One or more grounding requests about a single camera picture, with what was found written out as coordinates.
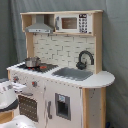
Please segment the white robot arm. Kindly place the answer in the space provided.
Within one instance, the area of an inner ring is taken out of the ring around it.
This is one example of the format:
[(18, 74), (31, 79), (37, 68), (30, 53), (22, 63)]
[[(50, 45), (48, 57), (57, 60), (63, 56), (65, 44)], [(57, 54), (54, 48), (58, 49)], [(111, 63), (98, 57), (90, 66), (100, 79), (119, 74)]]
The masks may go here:
[[(0, 83), (0, 113), (12, 111), (18, 107), (18, 99), (10, 81)], [(25, 115), (18, 115), (11, 121), (0, 124), (0, 128), (36, 128)]]

